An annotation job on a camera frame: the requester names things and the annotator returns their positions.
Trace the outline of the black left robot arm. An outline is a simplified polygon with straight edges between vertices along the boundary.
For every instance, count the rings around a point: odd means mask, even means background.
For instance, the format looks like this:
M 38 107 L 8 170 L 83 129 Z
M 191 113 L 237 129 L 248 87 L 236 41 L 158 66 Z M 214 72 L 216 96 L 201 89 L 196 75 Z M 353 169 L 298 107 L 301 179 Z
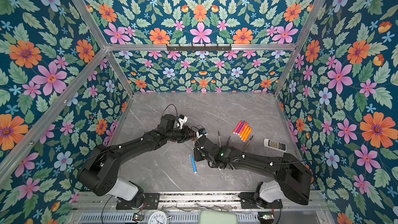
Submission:
M 144 201 L 144 191 L 137 184 L 121 179 L 119 168 L 125 162 L 146 152 L 157 150 L 168 141 L 184 143 L 199 136 L 200 132 L 185 125 L 188 118 L 165 114 L 160 124 L 142 136 L 119 145 L 98 145 L 84 162 L 78 181 L 97 196 L 110 195 L 124 200 L 134 208 Z

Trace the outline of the pink red highlighter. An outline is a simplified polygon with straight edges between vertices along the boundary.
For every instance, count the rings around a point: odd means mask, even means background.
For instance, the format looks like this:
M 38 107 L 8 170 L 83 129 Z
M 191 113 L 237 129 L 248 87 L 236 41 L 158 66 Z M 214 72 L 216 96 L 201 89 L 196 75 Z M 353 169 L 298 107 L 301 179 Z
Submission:
M 240 125 L 241 122 L 242 122 L 242 120 L 238 123 L 238 125 L 237 125 L 236 128 L 234 129 L 233 134 L 236 134 L 235 132 L 236 132 L 236 130 L 238 129 L 238 127 L 239 127 L 239 125 Z

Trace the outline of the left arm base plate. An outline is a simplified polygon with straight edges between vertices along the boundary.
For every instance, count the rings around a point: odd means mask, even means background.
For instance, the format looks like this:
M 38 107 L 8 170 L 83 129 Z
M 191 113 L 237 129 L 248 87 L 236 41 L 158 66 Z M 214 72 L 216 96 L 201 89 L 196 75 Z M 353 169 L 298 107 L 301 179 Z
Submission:
M 136 195 L 132 201 L 119 199 L 116 205 L 117 210 L 154 210 L 160 202 L 159 193 L 142 193 Z

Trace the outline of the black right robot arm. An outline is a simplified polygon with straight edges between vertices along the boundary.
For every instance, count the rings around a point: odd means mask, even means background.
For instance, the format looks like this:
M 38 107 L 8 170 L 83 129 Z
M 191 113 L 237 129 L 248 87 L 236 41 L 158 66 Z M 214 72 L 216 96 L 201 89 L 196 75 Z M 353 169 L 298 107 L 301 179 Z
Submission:
M 211 168 L 245 170 L 271 178 L 272 181 L 257 185 L 254 200 L 258 205 L 282 198 L 299 205 L 309 204 L 312 173 L 292 154 L 256 155 L 233 146 L 220 147 L 203 135 L 194 143 L 194 156 L 195 161 L 206 160 Z

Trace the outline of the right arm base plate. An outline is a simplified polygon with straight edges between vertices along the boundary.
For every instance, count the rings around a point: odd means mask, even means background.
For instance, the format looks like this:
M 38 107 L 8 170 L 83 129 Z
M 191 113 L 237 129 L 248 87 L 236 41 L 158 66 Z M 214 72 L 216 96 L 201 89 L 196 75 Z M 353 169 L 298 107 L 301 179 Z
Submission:
M 267 202 L 260 198 L 260 189 L 265 186 L 266 183 L 258 183 L 254 192 L 241 192 L 238 194 L 242 209 L 282 209 L 283 204 L 281 199 L 274 200 L 273 202 Z

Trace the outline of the purple highlighter pen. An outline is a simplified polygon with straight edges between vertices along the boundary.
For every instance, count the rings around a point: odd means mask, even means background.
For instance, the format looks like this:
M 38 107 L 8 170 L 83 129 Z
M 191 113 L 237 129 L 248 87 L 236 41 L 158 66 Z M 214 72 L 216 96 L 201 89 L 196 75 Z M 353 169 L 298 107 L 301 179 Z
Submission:
M 244 126 L 245 123 L 246 123 L 246 121 L 244 121 L 244 120 L 240 123 L 238 129 L 237 129 L 236 132 L 235 132 L 236 134 L 239 134 L 239 133 L 240 133 L 240 131 L 241 131 L 241 129 L 243 128 L 243 126 Z

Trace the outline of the orange highlighter group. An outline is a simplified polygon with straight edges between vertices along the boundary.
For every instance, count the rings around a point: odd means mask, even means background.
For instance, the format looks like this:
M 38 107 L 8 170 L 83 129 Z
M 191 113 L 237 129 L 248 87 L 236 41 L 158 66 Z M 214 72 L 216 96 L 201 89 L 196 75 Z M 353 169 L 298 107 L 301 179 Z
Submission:
M 247 132 L 245 133 L 245 136 L 243 137 L 243 141 L 246 142 L 248 139 L 248 136 L 250 135 L 250 133 L 252 132 L 252 127 L 250 127 Z

